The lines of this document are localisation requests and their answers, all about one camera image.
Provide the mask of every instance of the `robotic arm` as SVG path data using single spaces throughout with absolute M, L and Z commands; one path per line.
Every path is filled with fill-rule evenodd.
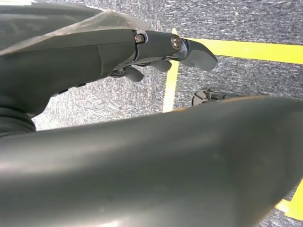
M 108 76 L 140 82 L 144 75 L 133 65 L 168 71 L 169 61 L 176 60 L 208 71 L 217 63 L 215 55 L 202 44 L 147 30 L 144 22 L 110 10 L 38 2 L 1 8 L 0 12 L 5 13 L 2 23 L 7 25 L 1 35 L 4 41 L 0 51 L 0 121 L 5 125 L 2 133 L 34 130 L 30 118 L 42 113 L 51 97 L 71 87 Z M 46 13 L 46 19 L 39 19 Z M 68 19 L 58 21 L 51 14 Z M 61 27 L 79 20 L 79 15 L 83 18 L 83 14 L 86 19 Z M 22 32 L 10 39 L 9 25 L 19 25 Z M 19 42 L 12 44 L 12 40 Z

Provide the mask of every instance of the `gray plastic cover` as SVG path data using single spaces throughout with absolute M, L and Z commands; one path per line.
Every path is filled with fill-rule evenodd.
M 4 49 L 0 50 L 0 55 L 20 51 L 23 48 L 37 44 L 54 36 L 110 29 L 150 30 L 150 27 L 141 20 L 131 17 L 128 14 L 116 12 L 109 9 L 78 23 L 65 26 L 45 35 L 35 36 L 32 38 L 17 42 L 9 47 L 5 47 Z

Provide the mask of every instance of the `gray carpet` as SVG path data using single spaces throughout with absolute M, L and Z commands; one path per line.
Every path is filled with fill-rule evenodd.
M 303 44 L 303 0 L 86 0 L 142 19 L 153 30 L 193 38 Z M 202 87 L 239 95 L 303 98 L 302 65 L 218 57 L 212 72 L 181 67 L 175 107 L 190 106 Z M 104 79 L 52 98 L 35 119 L 39 130 L 112 121 L 162 111 L 165 73 L 144 69 L 143 82 Z M 303 227 L 274 210 L 262 227 Z

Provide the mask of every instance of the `metal screw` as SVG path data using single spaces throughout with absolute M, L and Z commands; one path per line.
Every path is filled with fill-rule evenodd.
M 135 35 L 134 42 L 137 44 L 141 44 L 144 42 L 144 36 L 141 34 Z
M 172 45 L 175 50 L 180 50 L 181 49 L 181 39 L 178 35 L 174 35 L 172 38 Z

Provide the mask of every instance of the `yellow floor tape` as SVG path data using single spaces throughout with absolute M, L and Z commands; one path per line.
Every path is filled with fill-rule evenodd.
M 287 217 L 303 221 L 303 180 L 291 201 L 282 200 L 276 208 L 284 212 Z
M 173 34 L 178 35 L 175 28 L 172 29 Z M 170 61 L 172 68 L 167 72 L 166 86 L 163 101 L 163 113 L 170 112 L 174 107 L 175 92 L 176 90 L 177 76 L 179 68 L 178 61 Z
M 203 44 L 215 55 L 303 64 L 303 45 L 189 39 Z

